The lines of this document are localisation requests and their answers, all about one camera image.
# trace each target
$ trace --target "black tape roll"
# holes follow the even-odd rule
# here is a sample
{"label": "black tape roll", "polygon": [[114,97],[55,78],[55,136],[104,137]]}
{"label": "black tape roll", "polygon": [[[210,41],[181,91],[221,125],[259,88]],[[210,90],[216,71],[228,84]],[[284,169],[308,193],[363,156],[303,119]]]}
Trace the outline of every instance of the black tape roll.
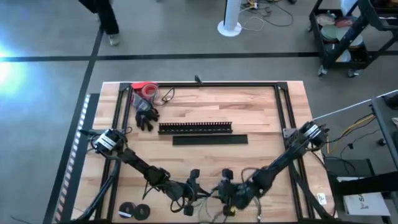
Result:
{"label": "black tape roll", "polygon": [[136,220],[142,221],[149,217],[150,208],[148,205],[140,204],[134,209],[134,217]]}
{"label": "black tape roll", "polygon": [[131,202],[124,202],[119,207],[119,215],[122,218],[131,218],[134,216],[134,208],[136,206]]}

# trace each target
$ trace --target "wooden table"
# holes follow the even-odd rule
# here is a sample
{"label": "wooden table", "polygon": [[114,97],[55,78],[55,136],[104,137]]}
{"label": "wooden table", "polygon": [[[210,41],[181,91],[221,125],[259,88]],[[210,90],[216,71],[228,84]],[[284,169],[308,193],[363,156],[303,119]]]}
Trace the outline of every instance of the wooden table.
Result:
{"label": "wooden table", "polygon": [[[302,82],[287,82],[290,99],[297,127],[312,120],[310,107]],[[108,129],[113,120],[119,83],[104,83],[93,129]],[[168,88],[161,88],[163,95]],[[234,181],[240,181],[240,171],[245,167],[262,167],[270,164],[285,151],[275,93],[268,87],[205,87],[178,88],[175,96],[165,106],[158,106],[160,121],[167,122],[200,122],[200,121],[232,121],[234,134],[248,134],[248,145],[217,145],[217,146],[173,146],[171,136],[159,136],[157,125],[153,132],[141,131],[136,128],[131,108],[129,126],[132,133],[127,135],[129,147],[148,164],[163,167],[171,173],[171,179],[185,182],[192,169],[200,169],[198,179],[205,190],[210,190],[221,179],[221,170],[229,168],[234,171]],[[285,118],[288,121],[284,103]],[[330,213],[334,202],[325,170],[314,155],[308,153],[303,158],[307,178],[314,195],[326,195],[324,205]],[[76,195],[72,218],[81,215],[98,193],[103,172],[104,158],[88,152],[85,157],[83,172]],[[118,215],[118,208],[123,202],[145,203],[150,206],[150,217],[144,222],[197,222],[197,208],[194,216],[188,217],[180,213],[172,213],[169,209],[170,199],[161,192],[153,190],[144,201],[142,194],[146,182],[138,171],[127,164],[121,167],[118,192],[116,197],[114,222],[138,222],[134,218],[123,219]],[[104,199],[103,215],[108,209],[110,190]],[[273,187],[261,198],[263,222],[295,222],[297,217],[292,198],[288,170],[283,170],[275,179]],[[304,216],[307,216],[303,195],[301,195]],[[210,215],[222,209],[216,199],[208,200]],[[247,209],[237,212],[227,222],[254,222],[257,210],[254,202]],[[202,209],[201,220],[209,220]]]}

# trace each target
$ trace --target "white stand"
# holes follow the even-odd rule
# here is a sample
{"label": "white stand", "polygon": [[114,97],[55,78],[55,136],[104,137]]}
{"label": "white stand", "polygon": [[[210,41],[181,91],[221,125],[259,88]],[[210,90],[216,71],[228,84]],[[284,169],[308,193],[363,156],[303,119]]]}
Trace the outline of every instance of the white stand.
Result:
{"label": "white stand", "polygon": [[218,26],[218,32],[226,37],[234,37],[241,33],[242,27],[238,23],[241,0],[227,0],[225,5],[224,20]]}

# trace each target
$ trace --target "black cable organizer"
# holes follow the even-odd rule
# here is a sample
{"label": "black cable organizer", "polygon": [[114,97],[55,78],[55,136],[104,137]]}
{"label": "black cable organizer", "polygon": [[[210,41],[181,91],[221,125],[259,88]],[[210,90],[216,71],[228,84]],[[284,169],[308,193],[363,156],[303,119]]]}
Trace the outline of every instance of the black cable organizer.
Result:
{"label": "black cable organizer", "polygon": [[232,122],[159,123],[158,134],[232,133]]}

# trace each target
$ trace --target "shelf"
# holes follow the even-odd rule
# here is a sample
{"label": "shelf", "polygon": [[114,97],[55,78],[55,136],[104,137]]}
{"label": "shelf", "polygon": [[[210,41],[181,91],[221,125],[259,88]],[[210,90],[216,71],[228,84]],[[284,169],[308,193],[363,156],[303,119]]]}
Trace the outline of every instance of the shelf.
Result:
{"label": "shelf", "polygon": [[[329,56],[329,53],[326,51],[325,47],[327,42],[323,40],[323,36],[321,34],[322,26],[317,23],[317,15],[326,14],[328,11],[330,11],[330,13],[335,14],[337,17],[343,16],[343,12],[339,9],[318,9],[314,13],[310,14],[310,22],[315,38],[315,43],[322,60],[325,60],[327,56]],[[332,68],[362,69],[366,67],[366,65],[370,61],[370,57],[365,44],[361,45],[358,49],[348,49],[348,50],[351,54],[351,61],[335,62],[332,65]]]}

